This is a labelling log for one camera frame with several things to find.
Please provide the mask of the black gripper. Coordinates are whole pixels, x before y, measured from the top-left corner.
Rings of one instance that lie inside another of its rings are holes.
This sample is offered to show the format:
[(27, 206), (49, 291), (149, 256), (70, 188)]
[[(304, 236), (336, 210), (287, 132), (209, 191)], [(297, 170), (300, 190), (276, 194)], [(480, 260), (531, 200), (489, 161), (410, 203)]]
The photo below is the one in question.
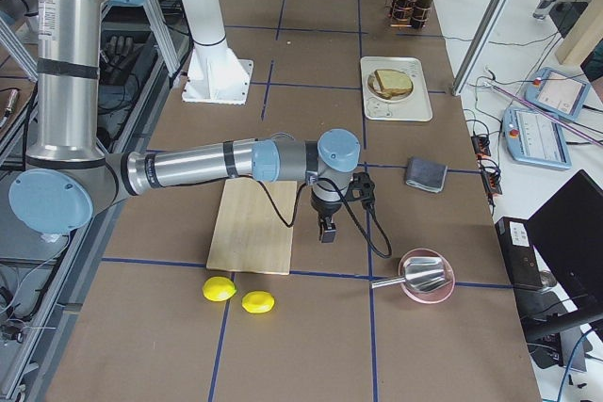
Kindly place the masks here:
[(336, 226), (334, 215), (341, 208), (348, 192), (344, 185), (336, 190), (330, 183), (316, 183), (312, 187), (311, 205), (318, 213), (319, 241), (321, 243), (334, 242)]

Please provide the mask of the third robot base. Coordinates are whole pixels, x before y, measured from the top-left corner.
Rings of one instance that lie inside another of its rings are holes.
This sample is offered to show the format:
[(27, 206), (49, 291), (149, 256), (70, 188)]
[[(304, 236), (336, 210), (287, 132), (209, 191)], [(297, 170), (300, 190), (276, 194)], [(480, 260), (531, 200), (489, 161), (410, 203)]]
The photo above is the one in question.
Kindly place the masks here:
[(1, 0), (1, 18), (8, 26), (25, 21), (30, 30), (37, 32), (38, 0)]

